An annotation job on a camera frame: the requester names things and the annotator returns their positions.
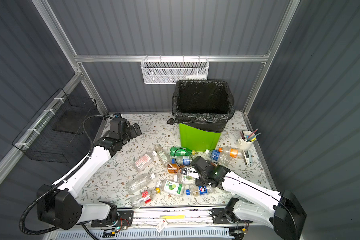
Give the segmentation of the clear bottle pink label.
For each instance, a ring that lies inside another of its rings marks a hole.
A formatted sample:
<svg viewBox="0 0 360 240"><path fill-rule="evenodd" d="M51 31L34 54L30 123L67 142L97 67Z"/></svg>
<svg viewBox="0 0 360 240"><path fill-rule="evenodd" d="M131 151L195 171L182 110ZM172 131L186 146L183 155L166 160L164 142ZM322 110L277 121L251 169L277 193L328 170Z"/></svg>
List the clear bottle pink label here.
<svg viewBox="0 0 360 240"><path fill-rule="evenodd" d="M138 171L142 172L148 165L150 165L157 156L156 151L147 152L146 154L142 155L139 159L134 161L133 167Z"/></svg>

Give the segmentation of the clear bottle red label front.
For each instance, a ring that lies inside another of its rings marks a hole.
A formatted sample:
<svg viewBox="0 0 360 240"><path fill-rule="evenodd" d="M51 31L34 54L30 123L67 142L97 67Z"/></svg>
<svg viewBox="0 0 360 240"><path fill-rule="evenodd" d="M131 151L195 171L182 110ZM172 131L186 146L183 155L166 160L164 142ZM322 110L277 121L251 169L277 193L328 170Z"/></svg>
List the clear bottle red label front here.
<svg viewBox="0 0 360 240"><path fill-rule="evenodd" d="M161 193L162 192L160 188L143 190L138 196L130 200L131 207L133 208L133 210L144 207L157 199L161 195Z"/></svg>

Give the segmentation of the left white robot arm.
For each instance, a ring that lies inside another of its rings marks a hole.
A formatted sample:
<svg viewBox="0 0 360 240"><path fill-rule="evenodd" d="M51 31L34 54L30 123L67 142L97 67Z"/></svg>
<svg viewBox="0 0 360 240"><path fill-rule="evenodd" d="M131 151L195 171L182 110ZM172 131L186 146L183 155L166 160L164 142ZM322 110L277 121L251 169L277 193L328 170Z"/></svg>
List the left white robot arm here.
<svg viewBox="0 0 360 240"><path fill-rule="evenodd" d="M37 216L44 223L68 230L91 221L118 221L117 206L109 202L80 204L76 197L96 171L109 161L130 140L142 134L138 124L124 118L111 118L111 128L96 142L91 142L89 153L53 185L39 188Z"/></svg>

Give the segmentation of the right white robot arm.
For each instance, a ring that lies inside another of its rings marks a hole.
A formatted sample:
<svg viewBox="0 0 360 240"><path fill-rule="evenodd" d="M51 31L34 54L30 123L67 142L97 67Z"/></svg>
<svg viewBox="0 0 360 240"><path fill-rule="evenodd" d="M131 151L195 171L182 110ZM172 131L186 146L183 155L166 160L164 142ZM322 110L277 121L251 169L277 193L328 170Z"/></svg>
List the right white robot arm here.
<svg viewBox="0 0 360 240"><path fill-rule="evenodd" d="M273 229L284 240L300 239L307 213L292 192L280 193L263 188L201 156L192 160L184 172L196 178L197 185L233 194L225 207L229 222L252 221Z"/></svg>

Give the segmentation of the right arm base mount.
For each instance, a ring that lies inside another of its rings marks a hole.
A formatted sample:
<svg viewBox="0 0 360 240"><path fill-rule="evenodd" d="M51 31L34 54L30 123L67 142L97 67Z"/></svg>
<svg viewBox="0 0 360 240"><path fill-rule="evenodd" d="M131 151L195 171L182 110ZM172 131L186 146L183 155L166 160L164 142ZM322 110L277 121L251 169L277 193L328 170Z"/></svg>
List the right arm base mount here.
<svg viewBox="0 0 360 240"><path fill-rule="evenodd" d="M227 217L225 208L212 208L209 210L209 214L212 217L213 223L215 225L235 223Z"/></svg>

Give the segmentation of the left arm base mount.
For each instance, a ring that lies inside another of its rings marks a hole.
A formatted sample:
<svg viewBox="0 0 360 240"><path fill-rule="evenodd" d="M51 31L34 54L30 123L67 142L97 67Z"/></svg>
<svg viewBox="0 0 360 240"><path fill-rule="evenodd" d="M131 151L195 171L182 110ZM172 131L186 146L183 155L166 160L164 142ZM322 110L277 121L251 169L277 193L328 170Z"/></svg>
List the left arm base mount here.
<svg viewBox="0 0 360 240"><path fill-rule="evenodd" d="M131 227L134 218L134 211L121 210L118 216L112 219L94 220L91 223L92 228L111 228L111 227Z"/></svg>

